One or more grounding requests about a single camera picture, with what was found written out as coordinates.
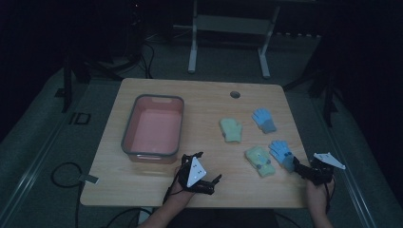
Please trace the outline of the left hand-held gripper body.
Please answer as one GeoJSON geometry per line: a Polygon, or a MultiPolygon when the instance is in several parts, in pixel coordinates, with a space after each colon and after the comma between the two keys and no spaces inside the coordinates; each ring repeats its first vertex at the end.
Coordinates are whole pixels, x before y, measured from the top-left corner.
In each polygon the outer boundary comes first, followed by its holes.
{"type": "Polygon", "coordinates": [[[177,173],[178,182],[185,191],[212,195],[215,187],[210,185],[211,181],[203,180],[206,174],[199,158],[193,158],[192,161],[181,163],[177,173]]]}

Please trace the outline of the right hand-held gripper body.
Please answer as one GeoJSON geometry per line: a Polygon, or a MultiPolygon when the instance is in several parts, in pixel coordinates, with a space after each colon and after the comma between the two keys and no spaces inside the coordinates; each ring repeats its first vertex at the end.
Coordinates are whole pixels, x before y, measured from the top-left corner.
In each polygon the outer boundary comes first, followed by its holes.
{"type": "Polygon", "coordinates": [[[307,180],[314,185],[329,183],[334,175],[334,169],[345,170],[346,166],[336,159],[330,152],[315,153],[311,160],[310,172],[307,180]]]}

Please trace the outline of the blue glove with dark dots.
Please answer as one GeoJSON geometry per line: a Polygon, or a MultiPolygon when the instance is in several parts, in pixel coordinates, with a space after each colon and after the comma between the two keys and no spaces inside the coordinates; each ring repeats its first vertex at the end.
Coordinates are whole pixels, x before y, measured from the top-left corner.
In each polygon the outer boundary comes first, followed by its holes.
{"type": "Polygon", "coordinates": [[[295,171],[294,155],[286,141],[272,141],[268,147],[270,149],[270,154],[283,168],[285,168],[289,173],[295,171]]]}

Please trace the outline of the green mitten with face pattern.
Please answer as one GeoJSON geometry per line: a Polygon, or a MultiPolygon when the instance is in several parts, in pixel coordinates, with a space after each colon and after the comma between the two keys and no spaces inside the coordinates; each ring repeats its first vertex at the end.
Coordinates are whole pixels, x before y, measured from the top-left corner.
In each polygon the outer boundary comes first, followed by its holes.
{"type": "Polygon", "coordinates": [[[246,150],[244,154],[261,177],[272,176],[276,173],[276,169],[271,163],[269,153],[262,147],[254,146],[246,150]]]}

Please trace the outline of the pink plastic bin grey rim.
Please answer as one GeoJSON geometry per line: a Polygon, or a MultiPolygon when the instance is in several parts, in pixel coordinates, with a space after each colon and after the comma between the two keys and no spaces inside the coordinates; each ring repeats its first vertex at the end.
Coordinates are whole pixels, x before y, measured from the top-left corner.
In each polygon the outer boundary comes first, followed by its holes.
{"type": "Polygon", "coordinates": [[[122,150],[132,162],[175,162],[180,148],[183,112],[181,97],[138,96],[125,127],[122,150]]]}

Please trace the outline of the plain green mitten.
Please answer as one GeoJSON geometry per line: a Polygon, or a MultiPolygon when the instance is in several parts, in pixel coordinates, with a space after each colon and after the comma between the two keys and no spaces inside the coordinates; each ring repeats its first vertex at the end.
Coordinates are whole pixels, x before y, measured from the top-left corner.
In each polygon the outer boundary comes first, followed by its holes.
{"type": "Polygon", "coordinates": [[[232,118],[220,120],[221,134],[227,143],[240,143],[242,125],[232,118]]]}

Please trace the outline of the plain blue glove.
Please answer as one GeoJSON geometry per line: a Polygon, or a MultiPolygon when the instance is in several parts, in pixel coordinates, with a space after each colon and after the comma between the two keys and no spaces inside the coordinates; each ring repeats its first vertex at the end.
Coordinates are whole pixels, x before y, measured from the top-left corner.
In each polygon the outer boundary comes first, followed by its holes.
{"type": "Polygon", "coordinates": [[[277,130],[271,113],[265,108],[256,109],[252,114],[252,119],[264,134],[277,130]]]}

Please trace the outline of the person's left hand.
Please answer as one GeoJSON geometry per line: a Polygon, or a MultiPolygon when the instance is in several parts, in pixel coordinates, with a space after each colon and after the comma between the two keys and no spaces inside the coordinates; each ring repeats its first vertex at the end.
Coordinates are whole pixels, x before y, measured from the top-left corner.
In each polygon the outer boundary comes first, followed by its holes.
{"type": "Polygon", "coordinates": [[[168,189],[166,203],[170,206],[183,209],[187,206],[189,201],[191,201],[194,193],[185,191],[179,184],[177,176],[178,171],[179,167],[175,169],[174,180],[168,189]]]}

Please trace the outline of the person's right hand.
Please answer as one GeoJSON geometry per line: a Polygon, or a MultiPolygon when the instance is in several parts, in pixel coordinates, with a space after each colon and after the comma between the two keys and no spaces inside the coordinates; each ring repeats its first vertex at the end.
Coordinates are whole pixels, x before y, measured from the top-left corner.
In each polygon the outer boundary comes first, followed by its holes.
{"type": "Polygon", "coordinates": [[[327,214],[330,201],[335,192],[335,180],[329,183],[314,185],[310,180],[306,181],[306,201],[309,212],[322,212],[327,214]]]}

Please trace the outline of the person's dark clothing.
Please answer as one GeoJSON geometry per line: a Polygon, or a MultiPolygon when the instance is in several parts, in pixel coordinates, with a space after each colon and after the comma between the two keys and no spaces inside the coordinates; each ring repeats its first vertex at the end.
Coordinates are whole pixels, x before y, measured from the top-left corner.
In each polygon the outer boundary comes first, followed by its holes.
{"type": "Polygon", "coordinates": [[[166,228],[279,228],[272,209],[184,209],[166,228]]]}

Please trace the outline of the black tripod stand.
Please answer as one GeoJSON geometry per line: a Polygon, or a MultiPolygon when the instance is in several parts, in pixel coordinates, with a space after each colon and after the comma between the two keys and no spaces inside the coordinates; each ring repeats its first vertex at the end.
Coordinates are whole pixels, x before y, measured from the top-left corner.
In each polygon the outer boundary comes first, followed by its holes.
{"type": "Polygon", "coordinates": [[[302,74],[282,87],[284,91],[287,91],[308,81],[313,81],[308,89],[308,94],[311,98],[319,98],[324,95],[322,117],[328,127],[333,126],[331,115],[336,111],[333,103],[336,76],[335,41],[336,32],[329,28],[321,36],[302,74]]]}
{"type": "Polygon", "coordinates": [[[95,70],[109,80],[121,81],[119,72],[143,58],[144,0],[82,1],[88,8],[69,34],[64,82],[56,93],[63,99],[63,112],[72,104],[73,80],[87,84],[95,70]]]}

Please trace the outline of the black floor bracket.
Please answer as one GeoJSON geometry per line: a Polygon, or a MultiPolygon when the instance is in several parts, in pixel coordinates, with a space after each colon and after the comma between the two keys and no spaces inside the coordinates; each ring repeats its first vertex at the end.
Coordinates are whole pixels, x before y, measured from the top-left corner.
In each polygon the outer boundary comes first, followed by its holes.
{"type": "Polygon", "coordinates": [[[89,124],[91,115],[89,113],[74,112],[69,120],[69,124],[89,124]]]}

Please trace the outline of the white metal stand frame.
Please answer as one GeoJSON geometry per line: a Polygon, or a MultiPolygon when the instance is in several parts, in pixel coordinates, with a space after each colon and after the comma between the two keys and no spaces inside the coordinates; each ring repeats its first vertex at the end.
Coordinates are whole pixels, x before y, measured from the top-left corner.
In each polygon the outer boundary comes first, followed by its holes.
{"type": "Polygon", "coordinates": [[[235,34],[262,35],[264,42],[258,47],[259,65],[263,78],[270,78],[271,73],[266,59],[266,52],[274,33],[280,6],[274,6],[269,19],[256,19],[238,16],[202,14],[199,12],[199,2],[192,0],[191,46],[188,60],[188,73],[195,73],[198,57],[198,33],[200,31],[215,31],[235,34]]]}

